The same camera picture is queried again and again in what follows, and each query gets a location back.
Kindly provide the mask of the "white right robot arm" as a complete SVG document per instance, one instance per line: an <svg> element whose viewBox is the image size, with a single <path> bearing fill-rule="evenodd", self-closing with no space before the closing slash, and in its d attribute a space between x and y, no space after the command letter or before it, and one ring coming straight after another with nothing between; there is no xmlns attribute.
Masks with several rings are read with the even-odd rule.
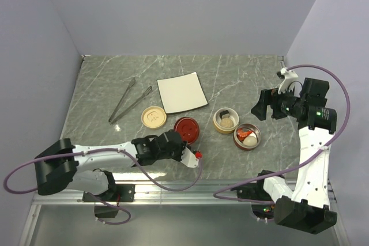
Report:
<svg viewBox="0 0 369 246"><path fill-rule="evenodd" d="M300 94L295 96L293 87L298 75L285 67L278 75L282 80L279 87L262 90L251 112L263 121L267 107L271 107L273 119L287 116L296 119L300 140L298 178L292 190L281 173L262 171L254 192L262 200L273 201L276 224L318 234L337 222L327 192L330 156L327 143L336 132L337 113L325 106L327 81L306 78Z"/></svg>

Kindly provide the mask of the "beige white-lined bowl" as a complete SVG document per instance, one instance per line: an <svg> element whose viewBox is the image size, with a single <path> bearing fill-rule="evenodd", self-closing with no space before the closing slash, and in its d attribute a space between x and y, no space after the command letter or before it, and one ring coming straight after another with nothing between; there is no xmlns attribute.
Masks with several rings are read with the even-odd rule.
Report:
<svg viewBox="0 0 369 246"><path fill-rule="evenodd" d="M229 115L229 118L232 119L233 123L234 123L234 126L232 128L222 128L220 126L220 122L221 122L221 119L219 117L219 113L223 110L229 110L230 112L230 115ZM221 134L230 134L232 133L236 127L239 125L239 115L237 114L237 112L235 110L233 110L232 108L227 108L227 107L224 107L224 108L220 108L219 110L217 110L214 115L213 115L213 125L216 129L216 131L218 131L219 133Z"/></svg>

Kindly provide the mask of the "red shrimp toy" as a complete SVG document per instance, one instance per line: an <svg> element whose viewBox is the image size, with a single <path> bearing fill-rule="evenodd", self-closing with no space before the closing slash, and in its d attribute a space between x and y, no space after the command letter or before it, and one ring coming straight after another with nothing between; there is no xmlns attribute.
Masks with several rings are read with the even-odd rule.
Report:
<svg viewBox="0 0 369 246"><path fill-rule="evenodd" d="M237 129L237 138L241 141L253 133L252 130L246 130L243 128Z"/></svg>

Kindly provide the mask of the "steamed bun toy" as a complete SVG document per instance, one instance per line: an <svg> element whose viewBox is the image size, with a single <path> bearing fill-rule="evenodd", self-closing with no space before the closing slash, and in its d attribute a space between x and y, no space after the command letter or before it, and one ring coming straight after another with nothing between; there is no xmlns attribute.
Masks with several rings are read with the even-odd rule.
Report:
<svg viewBox="0 0 369 246"><path fill-rule="evenodd" d="M231 118L222 118L220 122L222 128L232 128L234 123Z"/></svg>

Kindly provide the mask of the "red round lid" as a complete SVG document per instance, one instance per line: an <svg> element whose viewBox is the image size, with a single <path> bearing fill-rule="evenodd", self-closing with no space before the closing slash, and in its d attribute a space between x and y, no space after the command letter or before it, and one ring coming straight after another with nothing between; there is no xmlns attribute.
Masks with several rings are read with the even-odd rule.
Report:
<svg viewBox="0 0 369 246"><path fill-rule="evenodd" d="M190 145L198 139L200 134L197 121L190 117L178 119L174 125L174 130L180 134L183 141Z"/></svg>

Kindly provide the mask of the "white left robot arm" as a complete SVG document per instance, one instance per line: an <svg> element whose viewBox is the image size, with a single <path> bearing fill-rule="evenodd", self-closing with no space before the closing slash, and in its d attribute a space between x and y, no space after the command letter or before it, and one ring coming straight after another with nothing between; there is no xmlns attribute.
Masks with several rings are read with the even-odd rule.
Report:
<svg viewBox="0 0 369 246"><path fill-rule="evenodd" d="M74 145L69 138L60 139L36 156L37 192L48 196L70 189L112 201L118 189L110 168L149 166L160 160L196 168L201 157L174 130L107 146Z"/></svg>

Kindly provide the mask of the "white square plate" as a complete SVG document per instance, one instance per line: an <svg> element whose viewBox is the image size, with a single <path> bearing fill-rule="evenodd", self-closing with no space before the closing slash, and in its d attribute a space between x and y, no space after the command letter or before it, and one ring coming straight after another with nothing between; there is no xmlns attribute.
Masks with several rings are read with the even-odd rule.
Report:
<svg viewBox="0 0 369 246"><path fill-rule="evenodd" d="M196 72L157 80L157 86L167 114L191 111L208 105Z"/></svg>

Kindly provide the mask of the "white egg toy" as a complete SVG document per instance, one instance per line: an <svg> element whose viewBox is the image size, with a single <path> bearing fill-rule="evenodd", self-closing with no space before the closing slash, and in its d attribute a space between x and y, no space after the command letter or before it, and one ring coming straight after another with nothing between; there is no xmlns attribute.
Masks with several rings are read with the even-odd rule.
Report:
<svg viewBox="0 0 369 246"><path fill-rule="evenodd" d="M245 139L243 140L243 144L246 145L247 147L254 147L257 143L258 143L257 138L251 135L245 137Z"/></svg>

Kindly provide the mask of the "salmon sushi roll toy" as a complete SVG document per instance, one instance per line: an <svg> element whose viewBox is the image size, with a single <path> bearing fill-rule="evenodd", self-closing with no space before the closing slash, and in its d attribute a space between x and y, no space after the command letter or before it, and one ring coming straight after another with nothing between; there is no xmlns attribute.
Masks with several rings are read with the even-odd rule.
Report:
<svg viewBox="0 0 369 246"><path fill-rule="evenodd" d="M225 119L225 118L229 118L230 112L229 110L223 110L219 113L219 117L220 119Z"/></svg>

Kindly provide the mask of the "metal food tongs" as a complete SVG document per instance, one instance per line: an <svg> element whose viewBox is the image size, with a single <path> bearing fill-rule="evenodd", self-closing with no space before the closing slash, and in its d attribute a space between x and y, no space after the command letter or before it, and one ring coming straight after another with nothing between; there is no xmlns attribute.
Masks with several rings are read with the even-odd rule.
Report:
<svg viewBox="0 0 369 246"><path fill-rule="evenodd" d="M129 94L132 87L136 83L136 78L133 77L126 90L124 91L121 99L118 101L116 107L114 108L112 114L108 118L109 124L115 124L121 118L123 118L127 113L129 113L138 103L140 103L146 96L148 96L152 91L153 87L149 86L139 97L137 97L132 103L129 103Z"/></svg>

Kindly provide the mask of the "steel-lined red bowl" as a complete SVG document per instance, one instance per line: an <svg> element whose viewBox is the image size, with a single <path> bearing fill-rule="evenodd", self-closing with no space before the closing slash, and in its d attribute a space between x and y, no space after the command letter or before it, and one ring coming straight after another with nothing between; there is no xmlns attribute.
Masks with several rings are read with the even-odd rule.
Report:
<svg viewBox="0 0 369 246"><path fill-rule="evenodd" d="M257 140L258 140L258 143L254 147L247 147L246 145L243 144L243 140L240 141L237 138L237 129L240 129L240 128L243 128L243 129L246 129L246 130L252 130L253 131L253 133L251 134L251 136L256 137ZM238 147L239 149L242 149L242 150L245 150L245 151L253 150L256 147L258 147L258 145L261 142L261 133L260 133L260 130L255 125L250 124L250 123L241 124L234 131L234 134L233 134L233 142L236 145L236 147Z"/></svg>

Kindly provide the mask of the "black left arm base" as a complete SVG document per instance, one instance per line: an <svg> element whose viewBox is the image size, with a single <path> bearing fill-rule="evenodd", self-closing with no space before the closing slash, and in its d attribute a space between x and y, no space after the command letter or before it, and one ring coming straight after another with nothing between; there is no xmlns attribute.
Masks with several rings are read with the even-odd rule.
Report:
<svg viewBox="0 0 369 246"><path fill-rule="evenodd" d="M93 211L97 221L106 225L121 225L131 220L131 213L122 204L133 202L134 194L134 184L118 184L115 192L103 196L94 196L89 192L84 192L82 202L95 204ZM109 221L109 219L115 219L120 211L127 215L125 220L121 222Z"/></svg>

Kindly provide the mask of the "beige round lid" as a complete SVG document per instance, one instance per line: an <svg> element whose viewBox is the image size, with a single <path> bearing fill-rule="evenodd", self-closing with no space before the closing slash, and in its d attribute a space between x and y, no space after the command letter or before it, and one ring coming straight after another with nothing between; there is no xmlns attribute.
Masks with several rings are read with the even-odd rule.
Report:
<svg viewBox="0 0 369 246"><path fill-rule="evenodd" d="M142 112L141 121L147 128L156 130L165 125L167 114L162 107L151 106Z"/></svg>

